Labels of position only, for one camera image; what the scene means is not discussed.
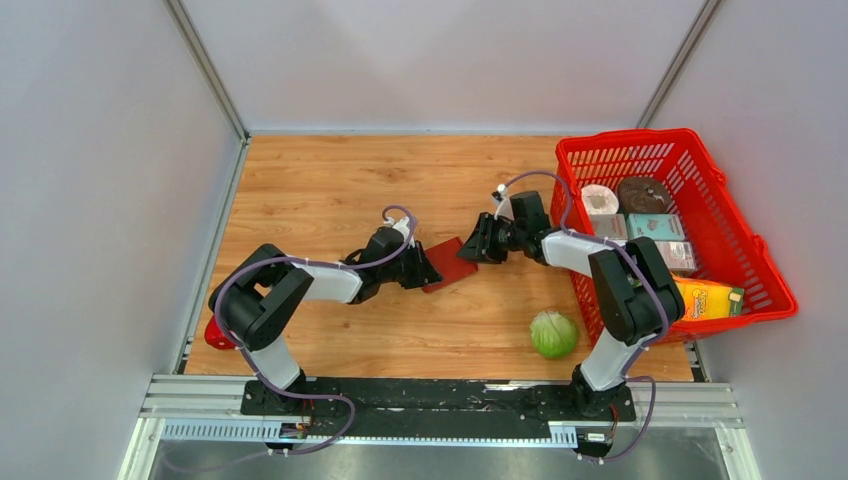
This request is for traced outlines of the red paper box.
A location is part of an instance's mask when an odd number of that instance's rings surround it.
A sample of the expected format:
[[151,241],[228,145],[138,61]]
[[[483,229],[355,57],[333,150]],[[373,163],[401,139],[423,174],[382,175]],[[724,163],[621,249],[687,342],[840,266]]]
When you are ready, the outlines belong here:
[[454,237],[425,250],[427,259],[441,276],[442,280],[424,286],[425,293],[444,289],[478,272],[478,265],[457,256],[464,243]]

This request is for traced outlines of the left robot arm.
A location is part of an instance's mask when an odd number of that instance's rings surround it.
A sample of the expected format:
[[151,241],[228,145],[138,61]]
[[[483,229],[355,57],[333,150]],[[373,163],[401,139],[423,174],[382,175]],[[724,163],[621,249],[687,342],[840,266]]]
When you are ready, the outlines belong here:
[[268,386],[269,404],[291,415],[304,405],[306,390],[284,330],[302,303],[357,305],[384,284],[410,290],[442,280],[420,241],[407,230],[383,226],[339,262],[292,257],[263,244],[213,290],[208,307],[219,331]]

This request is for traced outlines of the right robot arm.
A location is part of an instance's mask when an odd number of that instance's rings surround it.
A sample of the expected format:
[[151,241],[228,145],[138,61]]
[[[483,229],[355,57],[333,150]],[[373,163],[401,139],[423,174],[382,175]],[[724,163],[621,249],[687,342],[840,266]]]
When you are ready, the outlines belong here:
[[638,237],[620,245],[552,225],[536,191],[494,195],[505,216],[483,212],[458,257],[501,264],[512,252],[591,279],[602,332],[572,373],[566,400],[593,419],[609,410],[639,354],[664,337],[685,313],[684,299],[655,241]]

